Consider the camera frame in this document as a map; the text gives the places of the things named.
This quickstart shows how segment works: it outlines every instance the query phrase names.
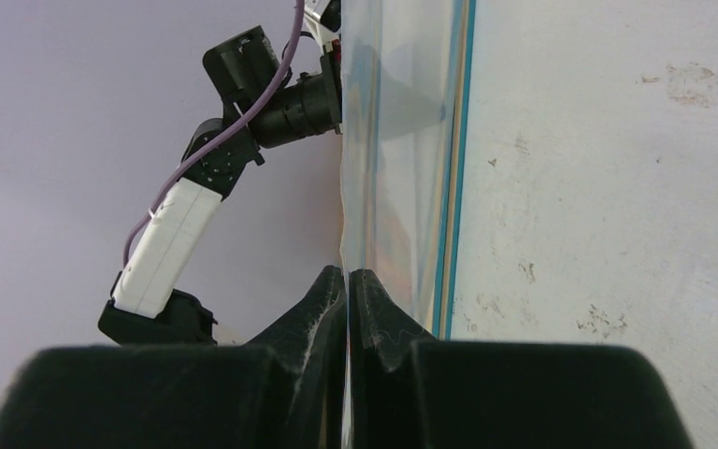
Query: white arm segment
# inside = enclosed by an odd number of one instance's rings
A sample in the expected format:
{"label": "white arm segment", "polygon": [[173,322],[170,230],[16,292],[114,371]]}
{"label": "white arm segment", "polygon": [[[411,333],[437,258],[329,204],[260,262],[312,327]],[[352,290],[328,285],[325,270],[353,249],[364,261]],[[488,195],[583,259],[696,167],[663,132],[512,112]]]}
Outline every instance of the white arm segment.
{"label": "white arm segment", "polygon": [[181,178],[166,194],[117,280],[114,307],[148,318],[161,313],[221,203],[221,195]]}

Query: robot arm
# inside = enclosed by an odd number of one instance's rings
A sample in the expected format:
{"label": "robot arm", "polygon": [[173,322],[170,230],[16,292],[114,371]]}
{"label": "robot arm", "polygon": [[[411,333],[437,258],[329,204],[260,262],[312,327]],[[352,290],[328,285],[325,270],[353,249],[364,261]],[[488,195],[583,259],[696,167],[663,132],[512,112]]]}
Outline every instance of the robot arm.
{"label": "robot arm", "polygon": [[[199,125],[183,159],[248,110],[279,67],[259,26],[207,51],[203,64],[222,98],[223,117]],[[321,69],[277,90],[249,126],[194,164],[172,187],[114,283],[98,322],[101,331],[120,344],[216,342],[212,313],[195,297],[175,290],[175,282],[246,165],[264,162],[261,147],[339,132],[338,41],[324,44]]]}

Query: purple-gray background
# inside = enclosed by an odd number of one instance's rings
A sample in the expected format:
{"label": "purple-gray background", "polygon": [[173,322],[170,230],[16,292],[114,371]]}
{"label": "purple-gray background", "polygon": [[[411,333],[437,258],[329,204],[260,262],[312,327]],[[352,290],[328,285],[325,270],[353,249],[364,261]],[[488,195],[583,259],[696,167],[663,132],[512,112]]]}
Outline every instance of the purple-gray background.
{"label": "purple-gray background", "polygon": [[[0,0],[0,392],[30,354],[95,327],[123,239],[196,126],[219,115],[202,53],[262,24],[277,54],[292,0]],[[304,40],[294,69],[317,70]],[[339,140],[265,151],[179,287],[243,337],[336,263]]]}

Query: black wire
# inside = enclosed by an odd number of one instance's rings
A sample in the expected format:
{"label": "black wire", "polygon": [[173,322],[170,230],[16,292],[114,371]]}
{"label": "black wire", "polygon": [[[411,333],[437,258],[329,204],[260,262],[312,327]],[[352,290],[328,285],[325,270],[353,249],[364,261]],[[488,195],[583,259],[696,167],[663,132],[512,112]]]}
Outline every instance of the black wire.
{"label": "black wire", "polygon": [[[309,37],[312,40],[315,40],[315,36],[312,35],[309,31],[302,31],[301,32],[302,37]],[[290,41],[288,40],[285,44],[284,48],[282,49],[282,59],[284,59],[284,53],[287,51],[287,46],[290,45]],[[293,69],[290,67],[287,67],[287,74],[285,74],[284,80],[282,80],[282,83],[280,84],[280,87],[287,86],[288,83],[290,83],[290,79],[293,77]]]}

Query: white wall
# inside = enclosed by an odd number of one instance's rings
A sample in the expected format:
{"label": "white wall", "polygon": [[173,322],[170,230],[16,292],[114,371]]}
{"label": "white wall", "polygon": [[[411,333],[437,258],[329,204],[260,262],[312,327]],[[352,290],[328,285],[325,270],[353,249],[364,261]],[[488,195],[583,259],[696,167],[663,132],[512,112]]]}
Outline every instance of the white wall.
{"label": "white wall", "polygon": [[718,447],[718,0],[478,1],[452,333],[641,350]]}
{"label": "white wall", "polygon": [[[0,391],[37,349],[107,341],[124,237],[220,115],[203,52],[262,24],[279,54],[292,5],[0,0]],[[316,70],[315,45],[299,51]],[[179,287],[244,337],[338,261],[338,143],[264,151],[186,268]]]}

